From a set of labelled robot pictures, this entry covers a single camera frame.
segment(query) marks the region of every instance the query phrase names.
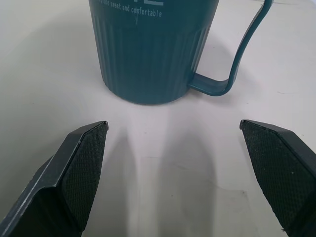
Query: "dark teal mug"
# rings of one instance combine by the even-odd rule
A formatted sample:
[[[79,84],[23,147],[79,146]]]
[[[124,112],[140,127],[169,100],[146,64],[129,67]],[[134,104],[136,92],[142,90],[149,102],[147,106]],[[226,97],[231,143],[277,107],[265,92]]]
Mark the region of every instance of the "dark teal mug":
[[[196,73],[218,1],[89,0],[105,85],[140,104],[176,100],[190,87],[212,96],[227,93],[273,0],[265,0],[251,22],[225,81]]]

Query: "black textured pad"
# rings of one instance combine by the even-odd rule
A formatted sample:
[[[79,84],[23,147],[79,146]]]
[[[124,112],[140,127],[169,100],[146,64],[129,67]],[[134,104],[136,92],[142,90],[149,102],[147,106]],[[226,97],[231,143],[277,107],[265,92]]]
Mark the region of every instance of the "black textured pad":
[[[70,133],[0,224],[1,237],[80,237],[98,187],[108,124]]]
[[[249,120],[240,128],[257,181],[286,233],[315,237],[315,153],[292,131]]]

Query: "mug handle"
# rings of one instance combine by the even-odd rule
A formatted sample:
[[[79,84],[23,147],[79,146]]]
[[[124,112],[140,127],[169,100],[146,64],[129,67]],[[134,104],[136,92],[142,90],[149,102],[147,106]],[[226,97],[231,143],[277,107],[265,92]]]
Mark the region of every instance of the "mug handle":
[[[235,82],[242,55],[253,33],[255,32],[263,18],[267,15],[272,3],[273,0],[265,0],[260,10],[257,12],[256,16],[250,23],[250,26],[248,27],[238,47],[231,72],[229,74],[229,78],[224,81],[218,81],[195,73],[193,80],[189,83],[189,87],[211,96],[221,96],[230,91]]]

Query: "white table surface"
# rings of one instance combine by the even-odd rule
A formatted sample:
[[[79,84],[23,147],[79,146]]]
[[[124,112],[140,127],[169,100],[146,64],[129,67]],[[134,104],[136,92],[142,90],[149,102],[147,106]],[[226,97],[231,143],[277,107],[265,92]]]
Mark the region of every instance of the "white table surface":
[[[259,0],[220,0],[200,74],[226,79]],[[316,6],[276,0],[227,95],[141,106],[103,84],[87,0],[0,1],[0,218],[76,128],[109,122],[86,236],[282,237],[241,119],[316,151]]]

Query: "mug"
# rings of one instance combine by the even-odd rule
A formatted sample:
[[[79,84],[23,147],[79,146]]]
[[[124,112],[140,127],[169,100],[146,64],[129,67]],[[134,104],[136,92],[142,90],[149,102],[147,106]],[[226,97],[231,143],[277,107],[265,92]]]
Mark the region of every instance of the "mug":
[[[193,88],[211,96],[233,86],[251,36],[273,0],[264,0],[237,50],[229,78],[196,73],[219,0],[89,0],[101,74],[115,95],[162,104]]]

